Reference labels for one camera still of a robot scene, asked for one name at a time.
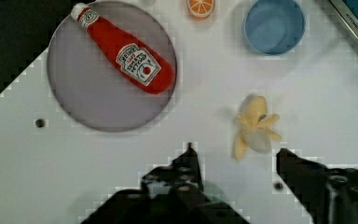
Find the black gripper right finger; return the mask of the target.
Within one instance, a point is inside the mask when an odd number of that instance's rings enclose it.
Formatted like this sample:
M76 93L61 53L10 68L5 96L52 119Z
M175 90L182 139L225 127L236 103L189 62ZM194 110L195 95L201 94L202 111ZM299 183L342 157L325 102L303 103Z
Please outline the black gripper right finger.
M314 224L358 224L358 169L328 168L287 148L277 153L276 169Z

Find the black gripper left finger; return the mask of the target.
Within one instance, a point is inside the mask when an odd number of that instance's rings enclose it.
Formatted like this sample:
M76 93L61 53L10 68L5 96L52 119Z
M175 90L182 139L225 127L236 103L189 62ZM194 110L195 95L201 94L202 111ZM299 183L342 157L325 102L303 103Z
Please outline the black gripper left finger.
M191 144L166 166L144 175L140 188L109 197L81 224L250 224L231 206L204 193L198 153Z

